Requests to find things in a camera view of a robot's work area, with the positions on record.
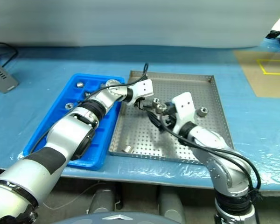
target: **stainless steel tray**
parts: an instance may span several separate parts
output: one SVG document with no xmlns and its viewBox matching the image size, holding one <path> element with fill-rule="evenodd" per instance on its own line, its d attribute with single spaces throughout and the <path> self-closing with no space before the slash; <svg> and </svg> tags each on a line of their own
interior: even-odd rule
<svg viewBox="0 0 280 224">
<path fill-rule="evenodd" d="M 129 82 L 141 75 L 140 71 L 131 71 Z M 222 135 L 233 148 L 213 76 L 149 72 L 148 77 L 153 81 L 154 95 L 147 98 L 144 104 L 151 103 L 153 98 L 167 102 L 189 91 L 196 109 L 204 106 L 209 110 L 205 118 L 196 117 L 196 123 Z M 129 153 L 124 151 L 127 147 L 131 147 Z M 189 147 L 180 145 L 168 133 L 159 133 L 146 112 L 125 104 L 120 109 L 109 152 L 119 156 L 200 164 Z"/>
</svg>

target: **blue plastic tray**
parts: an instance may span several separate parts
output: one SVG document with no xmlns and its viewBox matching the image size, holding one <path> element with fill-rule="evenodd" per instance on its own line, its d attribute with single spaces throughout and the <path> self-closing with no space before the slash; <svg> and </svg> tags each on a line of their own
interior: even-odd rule
<svg viewBox="0 0 280 224">
<path fill-rule="evenodd" d="M 65 105 L 67 103 L 72 102 L 74 105 L 77 105 L 77 101 L 84 99 L 85 92 L 93 92 L 97 90 L 101 84 L 106 83 L 109 79 L 116 79 L 121 83 L 124 83 L 124 79 L 121 77 L 88 74 L 73 75 L 50 108 L 49 112 L 46 114 L 45 118 L 38 126 L 35 133 L 32 135 L 32 138 L 24 148 L 23 155 L 28 155 L 30 149 L 41 137 L 41 135 L 68 112 L 68 110 L 65 109 Z M 77 82 L 83 82 L 84 88 L 77 88 Z M 78 160 L 70 161 L 68 166 L 97 170 L 103 165 L 113 135 L 120 106 L 120 102 L 114 103 L 113 108 L 100 121 L 99 127 L 96 129 L 96 135 L 85 154 Z M 41 149 L 45 143 L 46 136 L 35 148 L 35 152 Z"/>
</svg>

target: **wire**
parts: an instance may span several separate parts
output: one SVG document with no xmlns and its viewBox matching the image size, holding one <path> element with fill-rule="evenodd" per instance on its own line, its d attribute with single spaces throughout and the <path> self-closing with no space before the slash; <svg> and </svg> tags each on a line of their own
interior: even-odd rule
<svg viewBox="0 0 280 224">
<path fill-rule="evenodd" d="M 254 166 L 254 164 L 248 160 L 246 157 L 242 156 L 242 155 L 239 155 L 237 153 L 234 153 L 234 152 L 230 152 L 230 151 L 225 151 L 225 150 L 222 150 L 222 149 L 216 149 L 216 148 L 209 148 L 211 150 L 214 150 L 216 152 L 220 152 L 220 153 L 225 153 L 225 154 L 229 154 L 229 155 L 234 155 L 242 160 L 244 160 L 245 162 L 247 162 L 249 164 L 249 166 L 252 168 L 253 172 L 255 173 L 255 176 L 256 176 L 256 179 L 257 179 L 257 185 L 256 185 L 256 189 L 260 189 L 260 186 L 261 186 L 261 178 L 260 178 L 260 175 L 259 175 L 259 172 L 258 170 L 256 169 L 256 167 Z"/>
<path fill-rule="evenodd" d="M 247 179 L 248 179 L 248 182 L 249 182 L 249 189 L 250 189 L 250 191 L 253 191 L 253 183 L 252 183 L 252 179 L 251 179 L 250 174 L 249 174 L 248 171 L 247 171 L 242 165 L 240 165 L 238 162 L 234 161 L 233 159 L 231 159 L 231 158 L 229 158 L 229 157 L 227 157 L 227 156 L 224 156 L 224 155 L 222 155 L 222 154 L 216 152 L 218 149 L 202 147 L 202 146 L 197 145 L 197 144 L 195 144 L 195 143 L 193 143 L 193 142 L 190 142 L 188 139 L 186 139 L 186 138 L 184 138 L 184 137 L 182 137 L 182 136 L 180 136 L 180 135 L 174 133 L 173 131 L 171 131 L 171 130 L 164 124 L 164 121 L 162 120 L 162 115 L 161 115 L 161 117 L 160 117 L 160 122 L 161 122 L 163 128 L 165 129 L 165 131 L 167 131 L 167 132 L 170 133 L 171 135 L 177 137 L 178 139 L 180 139 L 180 140 L 182 140 L 182 141 L 188 143 L 188 146 L 201 149 L 201 150 L 206 151 L 206 152 L 208 152 L 208 153 L 212 153 L 213 155 L 216 155 L 216 156 L 218 156 L 218 157 L 221 157 L 221 158 L 223 158 L 223 159 L 225 159 L 225 160 L 227 160 L 227 161 L 233 163 L 234 165 L 238 166 L 238 167 L 244 172 L 244 174 L 247 176 Z"/>
<path fill-rule="evenodd" d="M 11 46 L 10 44 L 8 43 L 3 43 L 3 42 L 0 42 L 0 44 L 3 44 L 5 46 L 8 46 L 9 48 L 13 49 L 14 50 L 14 54 L 3 64 L 1 65 L 1 67 L 3 68 L 5 65 L 7 65 L 11 60 L 13 60 L 15 57 L 18 56 L 19 54 L 19 51 L 17 50 L 17 48 L 15 48 L 14 46 Z"/>
<path fill-rule="evenodd" d="M 43 202 L 42 204 L 43 204 L 47 209 L 50 209 L 50 210 L 58 210 L 58 209 L 61 209 L 61 208 L 65 207 L 65 206 L 67 206 L 67 205 L 73 203 L 75 200 L 77 200 L 81 195 L 83 195 L 83 194 L 84 194 L 86 191 L 88 191 L 89 189 L 91 189 L 91 188 L 93 188 L 93 187 L 95 187 L 95 186 L 98 186 L 98 185 L 100 185 L 100 184 L 106 184 L 106 183 L 105 183 L 105 182 L 98 182 L 98 183 L 95 183 L 95 184 L 89 186 L 88 188 L 86 188 L 81 194 L 79 194 L 79 195 L 78 195 L 77 197 L 75 197 L 73 200 L 71 200 L 71 201 L 69 201 L 69 202 L 67 202 L 67 203 L 65 203 L 65 204 L 63 204 L 63 205 L 61 205 L 61 206 L 58 206 L 58 207 L 56 207 L 56 208 L 52 208 L 52 207 L 48 206 L 47 204 L 45 204 L 45 202 Z"/>
<path fill-rule="evenodd" d="M 147 71 L 148 71 L 148 63 L 145 63 L 144 64 L 144 68 L 143 68 L 143 73 L 142 73 L 142 76 L 140 78 L 138 78 L 136 81 L 133 81 L 133 82 L 130 82 L 130 83 L 126 83 L 126 84 L 117 84 L 117 85 L 110 85 L 110 86 L 105 86 L 105 87 L 102 87 L 94 92 L 92 92 L 85 100 L 83 100 L 82 102 L 86 102 L 89 97 L 97 94 L 98 92 L 102 91 L 102 90 L 105 90 L 105 89 L 108 89 L 108 88 L 112 88 L 112 87 L 120 87 L 120 86 L 129 86 L 129 85 L 133 85 L 139 81 L 141 81 L 145 76 L 147 76 Z"/>
<path fill-rule="evenodd" d="M 117 84 L 117 85 L 110 85 L 110 86 L 105 86 L 105 87 L 102 87 L 94 92 L 92 92 L 86 99 L 80 101 L 76 106 L 74 106 L 70 111 L 68 111 L 64 116 L 66 116 L 69 112 L 71 112 L 72 110 L 74 110 L 75 108 L 77 108 L 78 106 L 80 106 L 82 103 L 85 103 L 86 101 L 88 101 L 88 99 L 97 94 L 98 92 L 102 91 L 102 90 L 105 90 L 105 89 L 108 89 L 108 88 L 112 88 L 112 87 L 119 87 L 119 86 L 129 86 L 129 85 L 133 85 L 139 81 L 141 81 L 142 79 L 144 79 L 145 77 L 147 77 L 147 71 L 148 71 L 148 67 L 149 67 L 149 64 L 148 63 L 145 63 L 144 64 L 144 67 L 143 67 L 143 73 L 142 73 L 142 76 L 140 78 L 138 78 L 136 81 L 133 81 L 133 82 L 130 82 L 130 83 L 126 83 L 126 84 Z M 37 147 L 37 145 L 41 142 L 41 140 L 49 133 L 50 131 L 50 128 L 49 127 L 44 134 L 41 135 L 41 137 L 37 140 L 37 142 L 32 146 L 32 148 L 30 149 L 29 151 L 29 154 L 33 153 L 35 148 Z"/>
</svg>

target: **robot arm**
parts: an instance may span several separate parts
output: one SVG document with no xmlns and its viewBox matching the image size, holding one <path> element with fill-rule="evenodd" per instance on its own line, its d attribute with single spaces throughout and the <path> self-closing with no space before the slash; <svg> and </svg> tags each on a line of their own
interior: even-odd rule
<svg viewBox="0 0 280 224">
<path fill-rule="evenodd" d="M 35 209 L 51 192 L 70 160 L 80 158 L 88 149 L 100 120 L 115 101 L 132 105 L 153 95 L 150 79 L 131 86 L 117 86 L 117 80 L 105 84 L 78 107 L 57 121 L 47 135 L 45 146 L 16 162 L 0 175 L 0 223 L 33 223 Z"/>
<path fill-rule="evenodd" d="M 156 112 L 169 115 L 169 120 L 167 119 L 166 122 L 170 124 L 168 127 L 172 129 L 173 133 L 202 147 L 237 153 L 226 144 L 221 135 L 195 124 L 196 111 L 189 92 L 174 97 L 170 103 L 160 105 L 155 99 L 153 106 L 156 108 Z M 179 142 L 187 146 L 185 142 L 181 140 Z M 194 156 L 210 172 L 216 192 L 216 224 L 257 224 L 246 174 L 234 163 L 211 152 L 199 148 L 192 148 L 192 151 Z M 228 157 L 250 173 L 251 169 L 246 161 L 230 154 Z"/>
</svg>

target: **table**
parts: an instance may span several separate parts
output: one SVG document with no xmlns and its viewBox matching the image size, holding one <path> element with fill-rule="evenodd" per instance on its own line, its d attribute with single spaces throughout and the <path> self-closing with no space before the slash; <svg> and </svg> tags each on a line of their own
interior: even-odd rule
<svg viewBox="0 0 280 224">
<path fill-rule="evenodd" d="M 280 52 L 275 40 L 253 51 Z M 258 168 L 262 190 L 280 191 L 280 98 L 254 95 L 232 49 L 165 46 L 19 48 L 6 69 L 20 85 L 0 93 L 0 169 L 17 158 L 75 73 L 112 75 L 127 81 L 130 70 L 214 75 L 235 148 Z M 201 165 L 107 155 L 98 171 L 66 168 L 63 176 L 211 188 Z"/>
</svg>

